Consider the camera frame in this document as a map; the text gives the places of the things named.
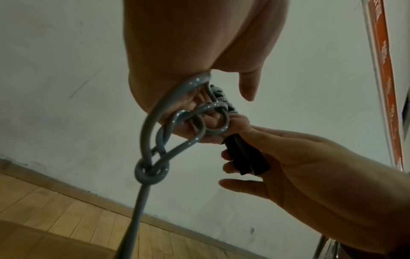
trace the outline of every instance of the baseboard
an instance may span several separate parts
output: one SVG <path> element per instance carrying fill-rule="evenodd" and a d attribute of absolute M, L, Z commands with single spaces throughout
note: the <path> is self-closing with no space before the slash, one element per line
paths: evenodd
<path fill-rule="evenodd" d="M 37 186 L 50 189 L 55 192 L 59 192 L 61 194 L 70 196 L 74 199 L 90 203 L 92 205 L 122 214 L 127 217 L 132 216 L 132 208 L 129 208 L 127 206 L 118 204 L 114 201 L 110 201 L 108 199 L 102 198 L 100 196 L 89 193 L 85 190 L 79 189 L 72 185 L 63 183 L 54 178 L 51 178 L 49 176 L 46 176 L 39 172 L 31 170 L 29 168 L 16 165 L 13 162 L 5 160 L 5 159 L 0 159 L 0 173 L 4 173 L 6 175 L 21 179 L 23 181 L 35 184 Z M 197 240 L 199 242 L 206 243 L 206 244 L 209 244 L 215 247 L 219 247 L 219 248 L 231 251 L 238 255 L 246 256 L 249 258 L 255 258 L 255 259 L 266 259 L 265 257 L 256 255 L 254 253 L 246 251 L 245 249 L 235 247 L 233 245 L 218 241 L 209 236 L 205 236 L 195 231 L 188 230 L 186 228 L 174 225 L 172 223 L 166 222 L 164 220 L 155 218 L 147 214 L 144 214 L 142 216 L 141 221 L 144 223 L 150 224 L 152 226 L 159 227 L 159 228 L 168 230 L 170 232 Z"/>

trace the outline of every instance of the wooden floor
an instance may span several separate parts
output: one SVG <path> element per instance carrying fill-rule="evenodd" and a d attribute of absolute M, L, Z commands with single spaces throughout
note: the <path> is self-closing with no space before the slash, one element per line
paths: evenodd
<path fill-rule="evenodd" d="M 0 221 L 116 250 L 130 218 L 0 173 Z M 11 238 L 0 240 L 0 259 L 11 258 L 8 245 Z M 22 242 L 27 252 L 18 253 L 13 259 L 28 258 L 30 251 L 39 245 L 40 242 Z M 133 259 L 137 258 L 246 257 L 141 222 L 133 253 Z"/>

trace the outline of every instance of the gray rope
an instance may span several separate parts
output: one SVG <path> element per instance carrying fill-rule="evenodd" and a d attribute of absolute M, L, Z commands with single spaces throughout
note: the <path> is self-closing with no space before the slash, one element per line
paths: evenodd
<path fill-rule="evenodd" d="M 170 160 L 187 148 L 191 147 L 193 144 L 201 141 L 205 135 L 221 135 L 226 132 L 229 127 L 229 113 L 237 113 L 233 105 L 226 99 L 222 89 L 209 85 L 210 78 L 210 73 L 201 73 L 184 81 L 182 84 L 165 94 L 164 97 L 157 102 L 155 107 L 145 119 L 140 136 L 142 158 L 137 162 L 134 170 L 135 178 L 142 184 L 142 186 L 135 203 L 131 223 L 124 235 L 120 247 L 117 250 L 115 256 L 116 259 L 131 258 L 135 240 L 137 238 L 139 223 L 148 199 L 149 189 L 151 185 L 161 182 L 168 174 Z M 200 104 L 193 111 L 179 110 L 175 112 L 169 123 L 163 125 L 158 130 L 155 137 L 156 146 L 151 148 L 151 134 L 156 123 L 159 122 L 171 105 L 173 105 L 188 92 L 200 86 L 205 87 L 206 93 L 209 95 L 212 102 Z M 213 110 L 220 113 L 225 120 L 224 126 L 218 129 L 206 128 L 205 122 L 200 116 L 203 113 Z M 190 119 L 198 128 L 199 132 L 193 138 L 167 152 L 165 145 L 167 144 L 174 128 L 179 123 Z M 156 163 L 152 164 L 152 157 L 157 153 L 159 154 L 160 159 Z"/>

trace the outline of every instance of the human hand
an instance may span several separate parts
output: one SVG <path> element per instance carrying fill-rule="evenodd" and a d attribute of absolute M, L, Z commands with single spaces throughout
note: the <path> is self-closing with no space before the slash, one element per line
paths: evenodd
<path fill-rule="evenodd" d="M 239 90 L 252 101 L 286 14 L 287 0 L 124 0 L 124 38 L 134 98 L 149 112 L 186 78 L 218 69 L 239 73 Z M 201 88 L 190 92 L 169 109 L 161 123 L 176 110 L 194 109 L 207 97 Z M 204 119 L 209 128 L 224 123 L 217 113 Z M 233 120 L 230 132 L 235 128 Z M 174 133 L 189 138 L 193 127 L 185 123 Z M 222 138 L 204 141 L 221 142 Z"/>
<path fill-rule="evenodd" d="M 262 181 L 224 179 L 228 190 L 270 199 L 323 235 L 386 254 L 410 242 L 410 177 L 325 138 L 260 127 L 241 133 L 264 153 Z M 230 160 L 227 151 L 222 157 Z M 223 170 L 234 173 L 232 162 Z"/>

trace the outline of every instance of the hand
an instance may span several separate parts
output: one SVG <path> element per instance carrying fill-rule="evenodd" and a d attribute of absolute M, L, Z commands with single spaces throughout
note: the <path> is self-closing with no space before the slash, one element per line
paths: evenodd
<path fill-rule="evenodd" d="M 149 112 L 184 79 L 219 69 L 239 73 L 242 96 L 254 100 L 262 66 L 286 14 L 287 0 L 124 0 L 124 38 L 134 98 Z M 176 110 L 194 109 L 206 97 L 203 89 L 192 91 L 170 108 L 161 123 Z M 209 128 L 223 125 L 216 113 L 205 121 Z M 235 120 L 231 126 L 235 130 Z M 185 123 L 174 133 L 192 137 L 192 125 Z"/>
<path fill-rule="evenodd" d="M 260 127 L 241 133 L 271 165 L 262 181 L 224 179 L 228 190 L 270 199 L 323 235 L 368 252 L 409 243 L 410 176 L 327 139 Z M 222 157 L 230 160 L 227 151 Z M 232 162 L 223 170 L 234 173 Z"/>

